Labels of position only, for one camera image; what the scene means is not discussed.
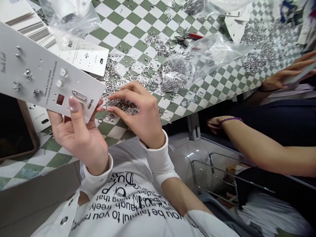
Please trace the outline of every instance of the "shirt cuff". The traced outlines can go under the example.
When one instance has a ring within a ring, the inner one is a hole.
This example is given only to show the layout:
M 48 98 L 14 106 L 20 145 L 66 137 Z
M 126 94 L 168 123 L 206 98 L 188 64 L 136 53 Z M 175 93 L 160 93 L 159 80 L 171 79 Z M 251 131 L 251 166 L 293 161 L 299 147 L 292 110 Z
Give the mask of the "shirt cuff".
M 143 142 L 141 142 L 140 140 L 139 140 L 139 143 L 140 143 L 140 145 L 145 149 L 145 151 L 146 151 L 146 153 L 148 154 L 148 155 L 155 155 L 155 156 L 161 156 L 161 157 L 164 157 L 166 154 L 168 154 L 168 135 L 167 135 L 167 133 L 164 131 L 164 130 L 162 130 L 163 132 L 164 132 L 164 135 L 165 135 L 165 140 L 166 140 L 166 142 L 165 142 L 165 144 L 161 147 L 161 148 L 159 148 L 159 149 L 150 149 L 150 148 L 147 148 L 147 146 L 143 143 Z
M 109 158 L 108 158 L 108 167 L 109 167 L 109 169 L 105 173 L 100 174 L 98 176 L 90 174 L 90 172 L 88 171 L 88 169 L 85 165 L 83 165 L 83 171 L 85 173 L 86 179 L 90 183 L 93 183 L 93 184 L 102 183 L 102 182 L 105 183 L 106 180 L 112 175 L 113 158 L 110 154 L 109 154 Z

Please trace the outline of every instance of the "green and white checkered tablecloth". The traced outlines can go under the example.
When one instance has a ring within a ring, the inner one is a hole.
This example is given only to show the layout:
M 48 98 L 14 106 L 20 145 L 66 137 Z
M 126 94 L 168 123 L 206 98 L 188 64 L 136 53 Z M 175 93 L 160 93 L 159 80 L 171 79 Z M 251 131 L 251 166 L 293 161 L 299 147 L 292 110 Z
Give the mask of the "green and white checkered tablecloth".
M 36 9 L 40 9 L 39 6 L 35 5 L 38 3 L 37 1 L 28 1 Z M 146 32 L 154 32 L 160 35 L 161 40 L 173 39 L 174 36 L 181 34 L 177 33 L 179 29 L 186 27 L 190 29 L 190 32 L 197 31 L 198 34 L 204 36 L 215 32 L 228 36 L 224 18 L 213 19 L 209 17 L 207 20 L 199 22 L 195 17 L 187 15 L 180 10 L 179 7 L 166 10 L 168 2 L 170 0 L 104 0 L 102 2 L 92 0 L 95 10 L 102 21 L 102 27 L 91 32 L 85 39 L 108 48 L 110 52 L 115 51 L 115 53 L 121 52 L 123 54 L 123 49 L 124 53 L 127 53 L 128 49 L 128 54 L 134 57 L 120 57 L 117 61 L 120 74 L 126 76 L 127 68 L 125 68 L 125 65 L 129 66 L 131 61 L 138 61 L 138 66 L 141 66 L 147 63 L 145 57 L 150 57 L 154 61 L 157 59 L 155 62 L 159 64 L 166 59 L 163 56 L 158 56 L 153 44 L 144 44 L 144 39 L 147 36 Z M 173 16 L 170 22 L 167 22 L 168 13 Z M 253 3 L 251 20 L 265 19 L 268 14 L 268 0 L 259 0 Z M 180 52 L 181 49 L 179 47 L 177 45 L 174 49 Z M 290 57 L 287 63 L 291 63 L 299 53 L 299 48 L 291 49 L 288 52 Z M 210 74 L 205 80 L 194 84 L 190 91 L 197 92 L 191 96 L 183 97 L 182 94 L 188 92 L 188 90 L 182 90 L 179 92 L 178 98 L 174 99 L 173 103 L 170 103 L 170 94 L 167 93 L 163 98 L 161 95 L 153 93 L 159 101 L 159 107 L 168 112 L 161 117 L 162 124 L 165 125 L 254 89 L 260 86 L 266 77 L 279 69 L 265 67 L 255 77 L 251 77 L 245 75 L 245 70 L 242 68 L 242 63 L 239 59 Z M 203 93 L 202 98 L 197 96 L 199 92 Z M 193 99 L 195 96 L 197 98 L 195 102 L 185 103 L 185 101 Z M 102 124 L 99 124 L 97 119 L 104 118 L 106 114 L 107 112 L 104 111 L 96 115 L 96 125 L 108 146 L 118 144 L 135 136 L 118 117 L 115 117 L 113 122 L 104 121 Z M 25 182 L 76 160 L 66 149 L 57 144 L 52 136 L 44 136 L 49 130 L 48 128 L 39 133 L 41 147 L 35 155 L 0 162 L 0 190 Z

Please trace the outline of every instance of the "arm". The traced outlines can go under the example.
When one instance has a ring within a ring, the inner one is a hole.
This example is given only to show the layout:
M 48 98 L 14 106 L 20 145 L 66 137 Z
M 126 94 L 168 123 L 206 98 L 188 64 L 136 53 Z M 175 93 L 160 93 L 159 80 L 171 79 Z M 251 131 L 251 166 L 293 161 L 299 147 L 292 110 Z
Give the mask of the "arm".
M 216 120 L 219 123 L 225 118 Z M 236 148 L 260 168 L 283 175 L 316 177 L 316 147 L 284 147 L 239 120 L 225 121 L 222 128 Z
M 119 92 L 108 98 L 110 100 L 125 99 L 138 106 L 140 112 L 133 116 L 117 107 L 110 107 L 107 111 L 123 119 L 140 138 L 140 144 L 146 150 L 147 161 L 153 176 L 179 214 L 191 224 L 196 225 L 202 233 L 205 233 L 205 236 L 238 236 L 213 216 L 175 172 L 168 154 L 168 137 L 162 130 L 159 119 L 157 99 L 136 81 L 124 85 Z
M 180 178 L 171 177 L 166 179 L 161 184 L 161 189 L 181 216 L 191 210 L 200 210 L 214 216 Z
M 258 88 L 258 90 L 249 96 L 245 103 L 249 106 L 258 106 L 260 105 L 267 97 L 269 97 L 273 92 L 279 89 L 287 88 L 286 85 L 283 84 L 283 81 L 287 76 L 290 75 L 298 75 L 301 73 L 301 69 L 305 66 L 308 66 L 314 63 L 316 60 L 309 60 L 311 57 L 316 55 L 316 51 L 310 52 L 308 54 L 303 55 L 299 59 L 297 59 L 294 64 L 288 66 L 287 68 L 277 72 L 276 74 L 268 77 L 262 85 Z M 300 79 L 300 81 L 316 74 L 316 70 L 312 70 L 306 76 Z
M 84 113 L 79 102 L 69 98 L 71 118 L 47 111 L 52 124 L 56 142 L 70 151 L 84 164 L 85 178 L 81 182 L 79 203 L 85 203 L 111 177 L 113 159 L 108 154 L 108 146 L 99 130 L 94 117 L 96 112 L 103 111 L 99 101 L 90 121 L 86 124 Z

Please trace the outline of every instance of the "shirt sleeve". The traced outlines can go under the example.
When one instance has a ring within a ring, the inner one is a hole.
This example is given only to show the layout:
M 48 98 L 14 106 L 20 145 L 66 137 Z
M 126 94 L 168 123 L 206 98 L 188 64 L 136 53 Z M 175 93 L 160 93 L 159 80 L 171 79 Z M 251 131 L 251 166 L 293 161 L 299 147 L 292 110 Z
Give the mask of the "shirt sleeve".
M 147 161 L 152 171 L 153 176 L 161 186 L 161 184 L 168 178 L 177 177 L 179 175 L 174 170 L 174 165 L 168 154 L 168 136 L 163 130 L 166 138 L 165 144 L 159 149 L 150 149 L 146 145 L 139 141 L 141 146 L 147 153 Z
M 81 181 L 80 191 L 85 192 L 90 200 L 100 190 L 100 188 L 110 180 L 112 176 L 113 158 L 110 154 L 108 159 L 108 166 L 109 169 L 105 173 L 98 176 L 90 174 L 87 167 L 85 165 L 83 166 L 85 177 Z
M 196 225 L 205 236 L 239 237 L 239 235 L 224 222 L 207 212 L 191 210 L 184 215 L 184 218 L 192 225 Z

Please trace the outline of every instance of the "right hand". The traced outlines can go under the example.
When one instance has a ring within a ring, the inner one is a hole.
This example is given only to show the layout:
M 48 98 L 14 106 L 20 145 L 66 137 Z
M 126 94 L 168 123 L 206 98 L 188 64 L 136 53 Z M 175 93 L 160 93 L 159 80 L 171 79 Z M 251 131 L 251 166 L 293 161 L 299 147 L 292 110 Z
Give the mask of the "right hand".
M 223 129 L 222 127 L 219 126 L 220 122 L 228 118 L 234 118 L 234 117 L 233 116 L 219 116 L 219 117 L 210 118 L 206 121 L 207 126 L 216 135 L 219 129 Z
M 119 116 L 132 131 L 151 149 L 159 149 L 165 144 L 158 111 L 158 100 L 137 81 L 121 87 L 120 91 L 109 95 L 109 100 L 125 99 L 135 103 L 139 113 L 129 115 L 118 107 L 110 107 L 108 112 Z
M 289 75 L 298 75 L 302 73 L 301 69 L 305 66 L 311 65 L 314 62 L 316 62 L 315 59 L 311 59 L 311 57 L 316 55 L 316 51 L 307 53 L 303 56 L 301 56 L 299 59 L 294 61 L 294 64 L 286 67 L 285 69 L 277 72 L 276 74 L 268 77 L 263 83 L 262 83 L 262 90 L 263 91 L 272 91 L 277 89 L 285 89 L 287 86 L 283 84 L 284 79 L 286 76 Z M 306 76 L 302 77 L 298 82 L 309 78 L 310 76 L 313 76 L 316 74 L 316 69 L 311 70 Z

